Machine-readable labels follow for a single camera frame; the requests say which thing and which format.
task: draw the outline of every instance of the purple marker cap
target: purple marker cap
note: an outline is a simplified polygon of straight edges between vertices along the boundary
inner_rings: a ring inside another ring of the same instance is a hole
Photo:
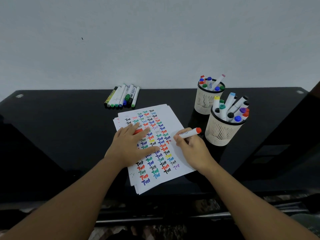
[[[240,111],[242,114],[244,114],[247,110],[246,110],[246,108],[240,108],[239,111]]]
[[[234,117],[234,120],[237,121],[237,122],[240,122],[241,121],[241,117],[240,116],[236,116],[236,117]]]

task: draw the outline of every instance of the person's left hand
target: person's left hand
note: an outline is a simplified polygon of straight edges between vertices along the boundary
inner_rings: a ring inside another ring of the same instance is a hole
[[[114,135],[113,141],[109,149],[106,151],[105,158],[115,160],[117,164],[124,167],[130,167],[140,159],[151,153],[160,151],[158,146],[150,146],[146,149],[138,149],[138,141],[149,133],[150,128],[133,135],[138,129],[139,122],[135,125],[129,124],[125,128],[120,128]]]

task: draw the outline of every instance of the white wall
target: white wall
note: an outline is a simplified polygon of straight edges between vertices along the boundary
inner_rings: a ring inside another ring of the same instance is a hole
[[[320,0],[1,0],[0,100],[19,89],[320,80]]]

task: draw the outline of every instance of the pen holder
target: pen holder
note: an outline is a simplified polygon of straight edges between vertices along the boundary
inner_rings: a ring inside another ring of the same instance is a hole
[[[215,146],[222,147],[227,145],[240,127],[246,122],[246,120],[240,123],[224,121],[214,114],[212,107],[210,112],[204,135],[206,139]]]
[[[194,109],[202,114],[202,115],[208,115],[210,114],[210,110],[212,105],[214,104],[214,96],[221,96],[223,91],[209,91],[207,89],[204,89],[200,86],[198,82],[198,89],[197,89],[197,95],[195,97],[195,102],[194,102]]]

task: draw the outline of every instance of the table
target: table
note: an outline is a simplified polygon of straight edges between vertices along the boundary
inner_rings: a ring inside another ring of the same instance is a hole
[[[195,112],[196,89],[141,89],[136,109],[168,104],[184,127],[204,130],[208,115]],[[0,103],[0,203],[46,201],[88,172],[112,142],[112,119],[131,108],[105,108],[111,90],[21,90]],[[233,174],[307,95],[302,88],[227,88],[247,95],[250,116],[227,146],[208,144]],[[150,96],[158,97],[154,102]],[[122,170],[106,198],[202,196],[214,189],[198,172],[165,182],[138,196]]]

